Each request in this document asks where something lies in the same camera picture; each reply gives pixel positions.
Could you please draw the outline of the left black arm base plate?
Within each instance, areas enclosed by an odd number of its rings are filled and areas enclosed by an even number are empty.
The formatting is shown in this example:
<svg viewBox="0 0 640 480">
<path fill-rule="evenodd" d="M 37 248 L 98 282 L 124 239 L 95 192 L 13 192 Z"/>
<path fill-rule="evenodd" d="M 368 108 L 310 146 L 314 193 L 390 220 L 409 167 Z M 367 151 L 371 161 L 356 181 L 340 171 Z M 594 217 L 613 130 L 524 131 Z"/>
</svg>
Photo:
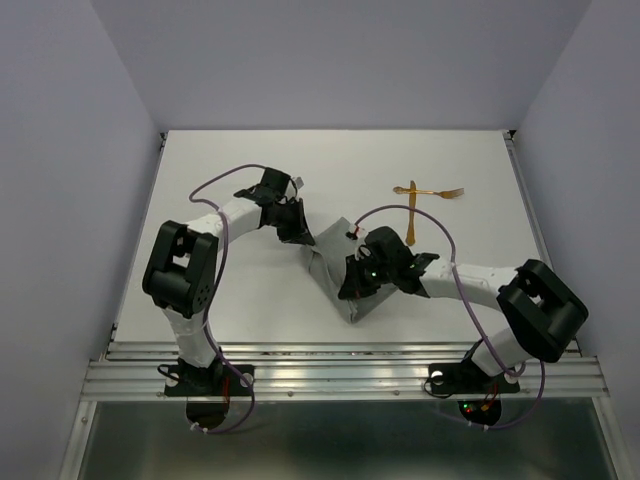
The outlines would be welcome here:
<svg viewBox="0 0 640 480">
<path fill-rule="evenodd" d="M 245 381 L 220 362 L 209 368 L 197 368 L 186 363 L 160 364 L 157 372 L 164 377 L 167 397 L 249 397 Z"/>
</svg>

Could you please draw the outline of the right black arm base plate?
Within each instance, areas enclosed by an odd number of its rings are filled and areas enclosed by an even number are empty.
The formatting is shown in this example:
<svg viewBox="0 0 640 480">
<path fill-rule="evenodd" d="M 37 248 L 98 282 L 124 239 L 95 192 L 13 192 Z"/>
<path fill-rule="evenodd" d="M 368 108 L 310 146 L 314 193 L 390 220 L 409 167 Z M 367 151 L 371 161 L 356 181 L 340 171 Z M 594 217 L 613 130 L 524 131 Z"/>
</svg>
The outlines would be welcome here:
<svg viewBox="0 0 640 480">
<path fill-rule="evenodd" d="M 423 383 L 423 390 L 437 398 L 493 393 L 494 389 L 498 394 L 514 394 L 520 392 L 520 385 L 509 383 L 503 374 L 485 374 L 469 358 L 459 362 L 431 363 Z"/>
</svg>

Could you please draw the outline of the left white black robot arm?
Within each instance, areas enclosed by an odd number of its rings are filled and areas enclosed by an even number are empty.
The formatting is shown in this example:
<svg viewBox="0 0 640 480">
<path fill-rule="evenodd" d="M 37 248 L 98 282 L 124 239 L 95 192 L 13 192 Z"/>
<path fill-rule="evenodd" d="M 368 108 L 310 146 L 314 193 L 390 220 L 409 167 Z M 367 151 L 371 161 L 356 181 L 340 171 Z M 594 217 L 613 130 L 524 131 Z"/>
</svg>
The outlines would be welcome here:
<svg viewBox="0 0 640 480">
<path fill-rule="evenodd" d="M 260 181 L 234 193 L 222 207 L 199 194 L 238 168 L 196 188 L 189 201 L 207 205 L 213 212 L 187 223 L 166 221 L 158 230 L 142 289 L 167 317 L 177 341 L 177 364 L 159 368 L 176 386 L 187 384 L 210 394 L 222 384 L 226 360 L 210 332 L 208 313 L 230 244 L 265 226 L 274 228 L 284 244 L 315 244 L 299 195 L 302 179 L 274 168 L 259 168 L 263 171 Z"/>
</svg>

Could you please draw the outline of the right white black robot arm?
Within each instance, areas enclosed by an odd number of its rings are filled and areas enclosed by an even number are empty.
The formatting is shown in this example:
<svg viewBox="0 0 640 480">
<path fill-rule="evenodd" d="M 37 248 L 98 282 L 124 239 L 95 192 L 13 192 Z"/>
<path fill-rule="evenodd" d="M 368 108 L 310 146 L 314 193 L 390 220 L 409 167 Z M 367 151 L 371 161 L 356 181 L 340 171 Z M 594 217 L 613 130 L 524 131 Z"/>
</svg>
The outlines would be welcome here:
<svg viewBox="0 0 640 480">
<path fill-rule="evenodd" d="M 345 259 L 341 300 L 371 297 L 387 285 L 408 295 L 455 299 L 503 314 L 507 326 L 479 341 L 458 363 L 434 364 L 428 383 L 437 396 L 481 393 L 504 380 L 508 391 L 532 359 L 557 362 L 589 316 L 585 304 L 544 262 L 529 259 L 519 267 L 458 264 L 437 254 L 413 253 L 389 227 L 346 233 L 354 243 Z"/>
</svg>

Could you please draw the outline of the grey cloth napkin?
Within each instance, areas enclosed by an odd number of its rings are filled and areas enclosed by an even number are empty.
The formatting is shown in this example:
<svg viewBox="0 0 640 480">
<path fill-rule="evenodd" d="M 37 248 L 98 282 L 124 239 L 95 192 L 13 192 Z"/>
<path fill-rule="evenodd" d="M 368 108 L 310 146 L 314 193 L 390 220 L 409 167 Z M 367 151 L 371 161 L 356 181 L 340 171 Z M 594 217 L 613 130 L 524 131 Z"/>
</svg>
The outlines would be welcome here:
<svg viewBox="0 0 640 480">
<path fill-rule="evenodd" d="M 302 258 L 309 275 L 347 324 L 359 322 L 398 291 L 393 285 L 383 285 L 371 297 L 338 298 L 346 275 L 346 257 L 355 252 L 355 243 L 346 236 L 351 226 L 341 217 L 315 236 L 313 246 L 302 247 Z"/>
</svg>

